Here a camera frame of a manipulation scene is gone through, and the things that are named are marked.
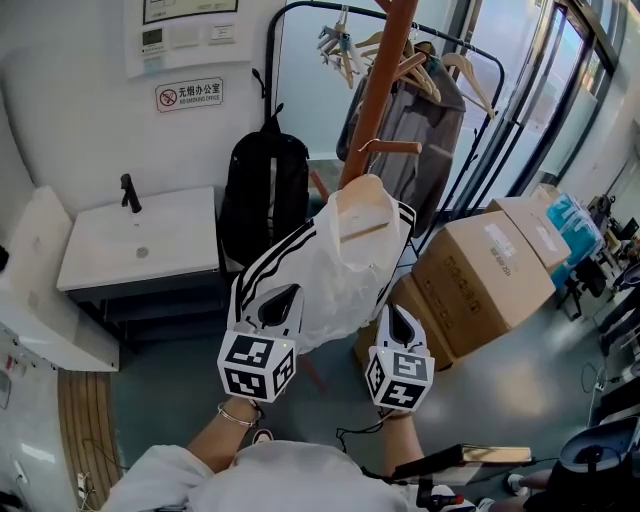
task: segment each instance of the label on box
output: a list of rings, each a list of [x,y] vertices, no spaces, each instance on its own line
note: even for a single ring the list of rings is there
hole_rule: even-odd
[[[491,239],[507,258],[511,258],[511,256],[516,254],[516,248],[509,241],[507,235],[505,235],[497,225],[489,224],[484,227],[484,230],[489,234]]]
[[[556,244],[553,243],[551,235],[549,234],[547,229],[544,226],[537,226],[536,229],[538,230],[538,233],[540,233],[540,238],[542,238],[542,241],[547,246],[547,249],[549,249],[551,252],[558,252],[558,248],[556,247]]]

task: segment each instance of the chair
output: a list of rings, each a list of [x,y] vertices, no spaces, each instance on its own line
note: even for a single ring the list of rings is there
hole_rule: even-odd
[[[577,320],[582,316],[582,308],[580,307],[580,296],[583,292],[589,290],[594,297],[600,297],[607,287],[607,276],[604,274],[600,265],[591,258],[578,263],[575,268],[576,279],[571,277],[565,281],[567,285],[567,293],[558,303],[558,309],[562,307],[569,295],[573,297],[578,312],[571,317],[571,321]]]

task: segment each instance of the sink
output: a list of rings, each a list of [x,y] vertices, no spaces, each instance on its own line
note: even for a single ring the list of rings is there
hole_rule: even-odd
[[[219,267],[213,187],[140,198],[78,214],[58,277],[61,291]]]

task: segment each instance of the black backpack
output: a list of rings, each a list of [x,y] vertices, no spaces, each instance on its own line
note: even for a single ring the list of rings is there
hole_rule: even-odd
[[[307,147],[280,131],[276,116],[244,137],[231,153],[218,229],[224,250],[248,266],[302,224],[309,203]],[[272,234],[269,230],[271,162],[277,161]]]

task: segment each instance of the faucet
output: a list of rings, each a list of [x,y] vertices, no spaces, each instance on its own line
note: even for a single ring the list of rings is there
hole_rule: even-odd
[[[122,207],[126,208],[127,205],[131,206],[131,211],[133,213],[138,213],[142,210],[142,206],[140,206],[140,201],[138,201],[138,195],[136,194],[136,190],[133,188],[133,182],[131,181],[130,174],[123,174],[120,177],[120,188],[124,190],[124,197],[122,198]]]

